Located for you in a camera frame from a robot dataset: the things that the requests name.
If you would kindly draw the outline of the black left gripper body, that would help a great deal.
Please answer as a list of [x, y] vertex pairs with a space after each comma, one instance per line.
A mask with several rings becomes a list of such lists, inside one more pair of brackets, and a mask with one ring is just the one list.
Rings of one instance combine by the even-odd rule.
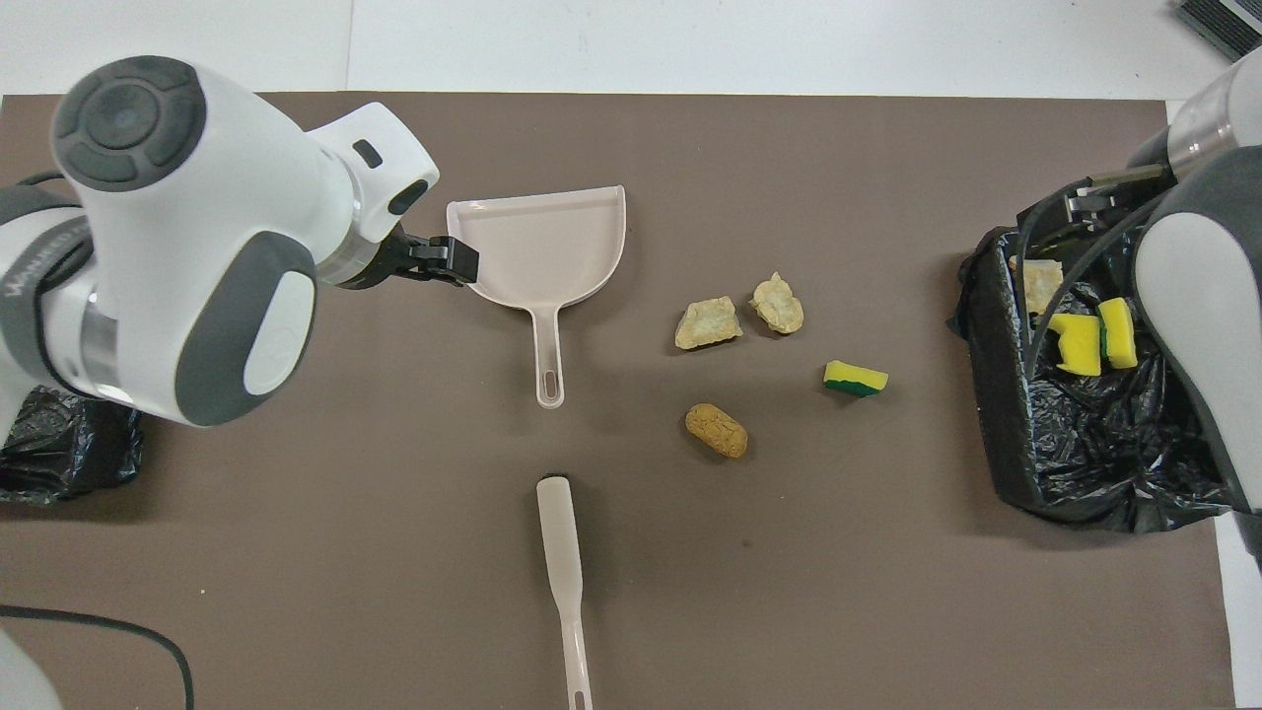
[[334, 288], [342, 289], [370, 289], [380, 286], [387, 277], [413, 277], [415, 262], [411, 248], [416, 240], [404, 231], [392, 231], [379, 243], [379, 251], [374, 253], [363, 269], [360, 269], [341, 282], [334, 282]]

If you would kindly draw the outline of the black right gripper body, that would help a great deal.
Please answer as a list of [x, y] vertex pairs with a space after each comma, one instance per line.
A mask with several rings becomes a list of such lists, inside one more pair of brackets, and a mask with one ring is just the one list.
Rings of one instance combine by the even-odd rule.
[[1129, 183], [1128, 198], [1148, 199], [1159, 194], [1159, 190], [1176, 185], [1180, 182], [1179, 175], [1189, 174], [1198, 159], [1200, 159], [1199, 137], [1190, 134], [1176, 135], [1172, 127], [1164, 127], [1129, 156], [1128, 168], [1159, 168], [1159, 175]]

